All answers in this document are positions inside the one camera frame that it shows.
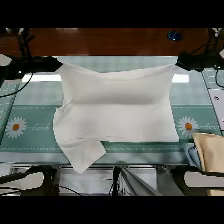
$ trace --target daisy print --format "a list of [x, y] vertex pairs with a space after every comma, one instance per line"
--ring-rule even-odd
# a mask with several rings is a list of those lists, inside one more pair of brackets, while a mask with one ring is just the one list
[[6, 135], [8, 138], [17, 138], [23, 134], [23, 131], [26, 130], [26, 121], [22, 117], [15, 117], [8, 122], [6, 126]]
[[190, 117], [182, 117], [178, 121], [178, 130], [184, 135], [185, 137], [191, 137], [193, 133], [197, 132], [198, 124], [194, 120], [194, 118]]

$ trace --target yellow flower center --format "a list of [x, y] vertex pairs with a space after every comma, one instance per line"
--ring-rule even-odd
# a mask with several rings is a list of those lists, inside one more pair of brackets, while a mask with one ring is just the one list
[[13, 130], [13, 131], [17, 131], [17, 130], [19, 130], [19, 124], [14, 124], [14, 125], [12, 126], [12, 130]]
[[192, 129], [192, 124], [190, 124], [190, 123], [186, 123], [186, 124], [185, 124], [185, 128], [186, 128], [187, 130], [191, 130], [191, 129]]

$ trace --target dark blue round object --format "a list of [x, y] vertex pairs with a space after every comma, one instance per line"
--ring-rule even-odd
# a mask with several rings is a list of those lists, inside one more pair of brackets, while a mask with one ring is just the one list
[[182, 36], [181, 36], [181, 33], [178, 33], [176, 31], [172, 31], [172, 32], [168, 33], [168, 38], [170, 40], [173, 40], [173, 41], [178, 41], [178, 40], [182, 39]]

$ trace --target crumpled white fabric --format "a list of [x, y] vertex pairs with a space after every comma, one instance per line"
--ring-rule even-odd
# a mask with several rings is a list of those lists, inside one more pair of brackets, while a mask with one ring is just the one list
[[165, 65], [98, 73], [63, 64], [62, 107], [55, 112], [56, 141], [73, 168], [84, 172], [106, 151], [100, 141], [176, 142], [169, 101], [174, 73]]

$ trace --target brown wooden surface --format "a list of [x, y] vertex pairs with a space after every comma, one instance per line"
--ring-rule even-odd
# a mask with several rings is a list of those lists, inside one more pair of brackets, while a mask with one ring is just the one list
[[[179, 42], [167, 38], [180, 31]], [[151, 55], [177, 56], [208, 40], [207, 28], [32, 28], [29, 44], [33, 56]], [[0, 53], [19, 56], [16, 37], [0, 38]]]

